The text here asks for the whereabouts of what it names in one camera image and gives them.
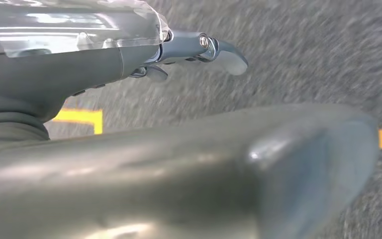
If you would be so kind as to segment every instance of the asphalt road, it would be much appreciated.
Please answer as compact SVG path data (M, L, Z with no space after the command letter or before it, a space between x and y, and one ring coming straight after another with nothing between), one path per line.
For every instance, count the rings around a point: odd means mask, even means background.
M151 0L171 28L205 31L236 44L251 67L231 77L170 66L170 81L127 79L70 99L103 109L104 132L253 106L345 103L382 128L382 0ZM52 138L90 135L86 125L47 123ZM319 239L382 239L382 156L362 196Z

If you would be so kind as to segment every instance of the road surface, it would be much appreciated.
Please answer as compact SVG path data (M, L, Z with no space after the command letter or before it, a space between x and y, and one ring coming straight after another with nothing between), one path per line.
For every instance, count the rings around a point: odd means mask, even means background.
M88 91L67 107L103 110L103 131L173 125L253 106L345 103L382 128L382 0L151 0L172 28L236 44L251 66L232 77L169 66L170 82L127 79ZM50 122L52 138L93 134ZM319 239L382 239L382 154L362 196Z

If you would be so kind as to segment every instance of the bolt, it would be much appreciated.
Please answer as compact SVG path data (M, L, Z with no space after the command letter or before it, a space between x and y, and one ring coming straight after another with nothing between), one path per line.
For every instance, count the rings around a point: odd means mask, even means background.
M209 47L209 41L208 41L208 37L206 35L201 35L200 36L200 45L204 48L208 48Z

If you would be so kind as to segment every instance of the plastic cover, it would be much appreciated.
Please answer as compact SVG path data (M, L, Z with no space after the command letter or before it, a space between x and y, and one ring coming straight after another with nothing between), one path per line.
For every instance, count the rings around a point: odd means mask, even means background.
M140 0L0 0L0 54L8 57L158 45L168 32Z

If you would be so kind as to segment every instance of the clear plastic bag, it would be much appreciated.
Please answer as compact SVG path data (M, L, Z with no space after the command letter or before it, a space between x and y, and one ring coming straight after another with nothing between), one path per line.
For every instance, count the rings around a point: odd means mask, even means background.
M0 0L0 54L158 45L166 19L140 0Z

